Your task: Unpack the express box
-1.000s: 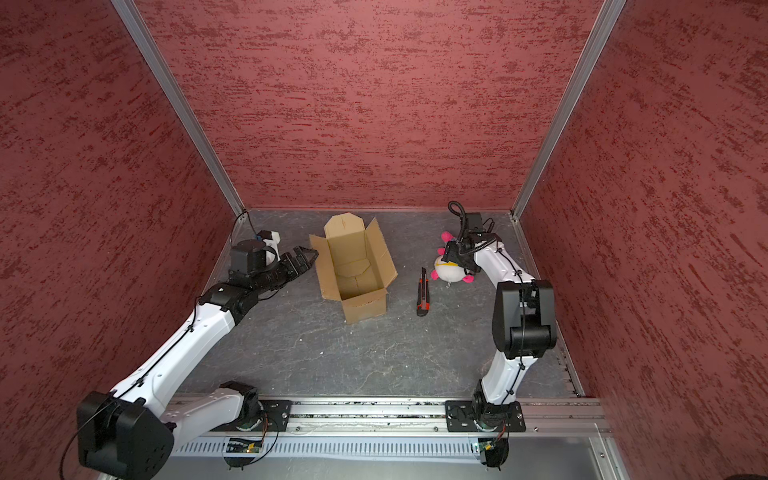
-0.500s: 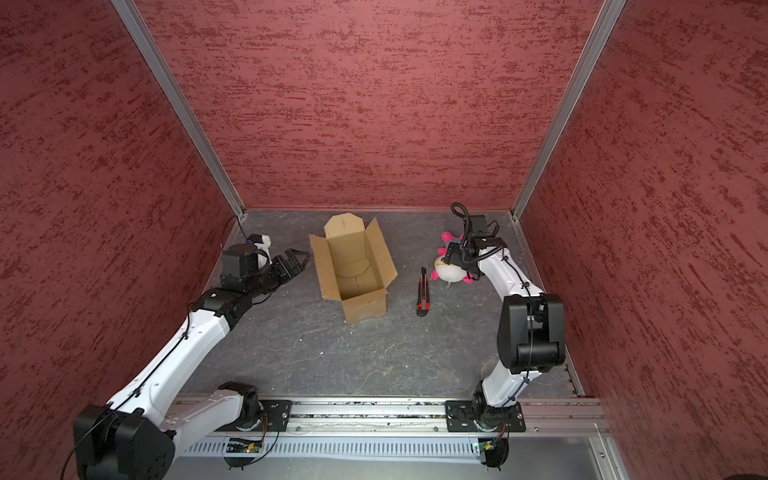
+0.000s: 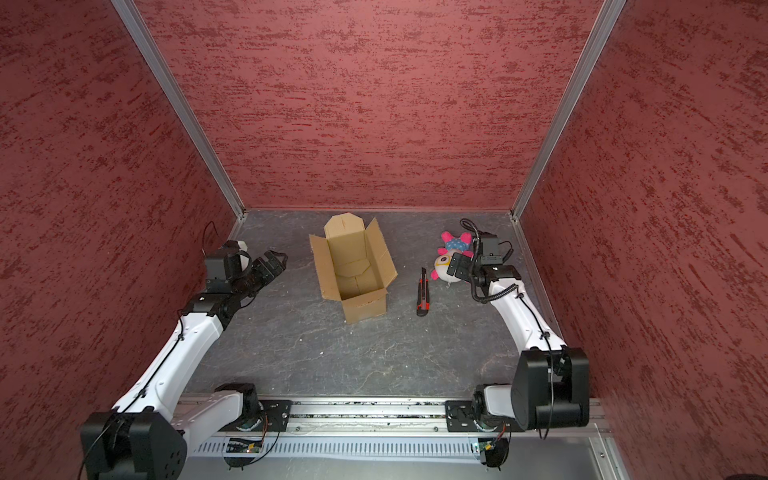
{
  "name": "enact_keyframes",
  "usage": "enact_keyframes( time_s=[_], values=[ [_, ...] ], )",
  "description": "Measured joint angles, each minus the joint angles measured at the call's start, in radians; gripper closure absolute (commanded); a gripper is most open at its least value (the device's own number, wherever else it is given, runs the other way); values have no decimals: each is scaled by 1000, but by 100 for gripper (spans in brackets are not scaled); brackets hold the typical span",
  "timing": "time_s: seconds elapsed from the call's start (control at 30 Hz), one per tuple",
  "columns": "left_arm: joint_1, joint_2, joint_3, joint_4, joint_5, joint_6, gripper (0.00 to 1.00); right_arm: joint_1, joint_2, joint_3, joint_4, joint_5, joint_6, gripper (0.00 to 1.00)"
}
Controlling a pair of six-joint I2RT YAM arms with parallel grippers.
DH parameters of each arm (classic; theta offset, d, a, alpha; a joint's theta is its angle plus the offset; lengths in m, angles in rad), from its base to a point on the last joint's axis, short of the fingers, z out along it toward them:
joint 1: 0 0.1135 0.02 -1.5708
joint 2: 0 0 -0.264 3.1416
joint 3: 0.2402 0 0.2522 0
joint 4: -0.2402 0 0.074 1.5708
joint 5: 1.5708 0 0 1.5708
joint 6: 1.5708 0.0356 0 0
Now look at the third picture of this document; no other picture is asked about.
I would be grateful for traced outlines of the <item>white pink blue plush toy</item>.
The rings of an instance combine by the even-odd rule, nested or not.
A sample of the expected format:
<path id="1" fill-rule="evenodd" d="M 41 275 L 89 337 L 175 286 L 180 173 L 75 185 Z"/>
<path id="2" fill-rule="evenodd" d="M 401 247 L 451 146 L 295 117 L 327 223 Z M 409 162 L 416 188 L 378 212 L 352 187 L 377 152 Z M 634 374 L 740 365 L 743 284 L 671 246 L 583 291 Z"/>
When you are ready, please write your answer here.
<path id="1" fill-rule="evenodd" d="M 444 231 L 441 233 L 441 240 L 444 246 L 438 249 L 438 256 L 434 261 L 430 278 L 433 281 L 441 280 L 448 284 L 458 283 L 461 279 L 450 274 L 449 267 L 455 254 L 460 254 L 469 259 L 473 257 L 472 235 L 464 232 L 459 236 L 454 236 L 449 231 Z"/>

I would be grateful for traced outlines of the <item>brown cardboard express box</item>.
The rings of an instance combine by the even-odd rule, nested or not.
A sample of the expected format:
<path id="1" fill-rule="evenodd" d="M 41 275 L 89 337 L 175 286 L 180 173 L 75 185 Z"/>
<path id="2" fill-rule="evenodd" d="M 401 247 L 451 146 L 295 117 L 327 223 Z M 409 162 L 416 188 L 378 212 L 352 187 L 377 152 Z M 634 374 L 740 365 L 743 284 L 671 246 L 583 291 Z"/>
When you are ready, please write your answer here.
<path id="1" fill-rule="evenodd" d="M 397 270 L 379 222 L 365 224 L 343 213 L 326 223 L 324 233 L 309 237 L 322 297 L 341 304 L 348 324 L 384 315 Z"/>

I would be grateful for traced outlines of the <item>red black utility knife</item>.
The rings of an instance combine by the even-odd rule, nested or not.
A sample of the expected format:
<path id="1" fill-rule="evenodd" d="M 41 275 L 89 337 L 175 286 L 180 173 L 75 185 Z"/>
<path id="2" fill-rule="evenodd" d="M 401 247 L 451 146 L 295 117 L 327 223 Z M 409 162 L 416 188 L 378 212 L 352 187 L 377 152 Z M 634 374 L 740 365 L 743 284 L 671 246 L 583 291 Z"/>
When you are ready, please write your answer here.
<path id="1" fill-rule="evenodd" d="M 426 316 L 430 311 L 430 293 L 427 270 L 422 267 L 418 284 L 418 298 L 416 314 L 418 317 Z"/>

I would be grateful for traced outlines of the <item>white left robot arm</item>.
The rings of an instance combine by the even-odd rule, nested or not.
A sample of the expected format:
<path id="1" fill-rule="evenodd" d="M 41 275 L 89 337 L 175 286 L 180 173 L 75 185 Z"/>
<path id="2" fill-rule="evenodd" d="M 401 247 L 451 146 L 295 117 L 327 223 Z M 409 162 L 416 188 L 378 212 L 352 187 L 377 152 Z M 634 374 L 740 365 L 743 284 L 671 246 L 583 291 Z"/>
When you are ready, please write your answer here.
<path id="1" fill-rule="evenodd" d="M 229 240 L 205 260 L 206 279 L 179 313 L 178 324 L 139 380 L 106 412 L 80 428 L 87 479 L 176 479 L 188 455 L 232 425 L 264 439 L 269 416 L 251 383 L 221 385 L 190 411 L 175 410 L 206 352 L 235 314 L 282 274 L 288 257 L 268 250 L 253 257 Z"/>

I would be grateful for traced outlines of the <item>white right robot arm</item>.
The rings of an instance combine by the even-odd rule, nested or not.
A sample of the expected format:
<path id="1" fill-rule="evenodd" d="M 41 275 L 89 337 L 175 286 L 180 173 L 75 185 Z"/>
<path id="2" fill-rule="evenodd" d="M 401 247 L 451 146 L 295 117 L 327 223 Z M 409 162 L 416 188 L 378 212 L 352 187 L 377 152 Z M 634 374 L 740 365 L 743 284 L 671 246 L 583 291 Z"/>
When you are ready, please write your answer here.
<path id="1" fill-rule="evenodd" d="M 447 274 L 470 285 L 474 301 L 498 312 L 518 349 L 509 384 L 480 385 L 475 418 L 513 421 L 521 431 L 546 437 L 555 428 L 584 427 L 590 420 L 589 360 L 567 345 L 529 299 L 517 269 L 500 252 L 498 237 L 474 231 L 462 240 L 469 251 L 449 257 Z"/>

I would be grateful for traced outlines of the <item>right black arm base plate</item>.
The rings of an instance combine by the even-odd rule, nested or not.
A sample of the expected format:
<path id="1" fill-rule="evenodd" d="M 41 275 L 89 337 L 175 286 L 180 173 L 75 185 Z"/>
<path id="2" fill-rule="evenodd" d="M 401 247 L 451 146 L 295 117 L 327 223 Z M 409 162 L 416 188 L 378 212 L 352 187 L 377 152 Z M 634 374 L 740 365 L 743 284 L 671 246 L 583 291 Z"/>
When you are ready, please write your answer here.
<path id="1" fill-rule="evenodd" d="M 451 433 L 499 434 L 521 433 L 522 429 L 510 417 L 487 413 L 484 406 L 470 400 L 448 400 L 445 402 L 447 429 Z"/>

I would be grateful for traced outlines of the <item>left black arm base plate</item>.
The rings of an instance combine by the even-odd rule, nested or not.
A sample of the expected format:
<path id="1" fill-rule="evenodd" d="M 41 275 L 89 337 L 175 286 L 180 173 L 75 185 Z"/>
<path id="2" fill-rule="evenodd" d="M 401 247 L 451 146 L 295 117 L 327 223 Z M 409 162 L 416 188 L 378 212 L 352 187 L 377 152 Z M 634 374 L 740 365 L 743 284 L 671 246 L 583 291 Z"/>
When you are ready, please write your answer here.
<path id="1" fill-rule="evenodd" d="M 235 422 L 235 428 L 246 433 L 286 432 L 293 405 L 293 401 L 286 399 L 259 400 L 254 411 L 243 413 Z"/>

